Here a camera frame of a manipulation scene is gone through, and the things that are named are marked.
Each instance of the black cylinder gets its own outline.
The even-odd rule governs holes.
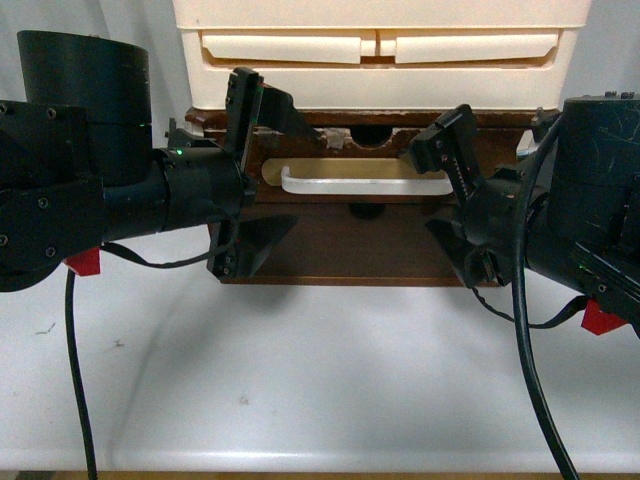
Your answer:
[[[219,148],[156,149],[147,178],[104,190],[104,241],[215,223],[238,215],[244,185],[238,165]]]
[[[549,227],[561,238],[616,243],[640,173],[640,100],[580,97],[564,103],[549,197]]]
[[[151,152],[147,52],[41,31],[19,32],[18,45],[27,101],[86,108],[91,169],[105,186],[144,180]]]

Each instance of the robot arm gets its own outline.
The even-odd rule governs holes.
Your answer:
[[[251,276],[295,224],[239,222],[256,194],[244,173],[253,126],[315,135],[258,73],[230,76],[223,147],[174,129],[169,148],[152,149],[144,50],[52,32],[18,40],[29,101],[0,101],[0,291],[105,242],[202,224],[219,225],[208,269]]]
[[[527,218],[526,266],[592,298],[640,328],[640,101],[581,97],[565,102],[551,188],[537,187]],[[444,170],[457,206],[428,223],[462,283],[511,282],[514,210],[531,156],[484,178],[468,105],[439,117],[411,142],[415,169]]]

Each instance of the white table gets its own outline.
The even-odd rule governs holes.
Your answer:
[[[183,258],[206,230],[127,244]],[[0,295],[0,469],[85,468],[64,277]],[[574,295],[529,279],[532,321]],[[579,322],[532,332],[558,428],[579,470],[640,472],[640,342]],[[76,323],[100,469],[555,471],[513,326],[462,288],[223,286],[103,254]]]

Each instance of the wooden cabinet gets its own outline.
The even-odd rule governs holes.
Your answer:
[[[293,138],[258,128],[247,172],[261,180],[269,158],[395,158],[442,112],[306,111],[322,129],[320,141]],[[498,164],[515,163],[515,152],[535,112],[477,114],[475,151],[484,175]],[[186,119],[206,137],[222,142],[222,111],[191,109]],[[349,204],[384,204],[371,219],[357,218]],[[445,255],[425,228],[435,215],[450,216],[454,198],[413,196],[294,195],[260,182],[256,204],[244,218],[292,214],[298,224],[277,245],[258,274],[244,283],[306,285],[460,285]]]

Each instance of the red clip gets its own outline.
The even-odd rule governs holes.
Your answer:
[[[602,335],[626,324],[627,322],[617,315],[600,310],[600,305],[595,300],[589,299],[587,302],[587,308],[582,319],[582,328],[595,335]]]
[[[64,263],[73,270],[76,275],[88,277],[100,273],[100,248],[95,247],[82,253],[68,257]]]

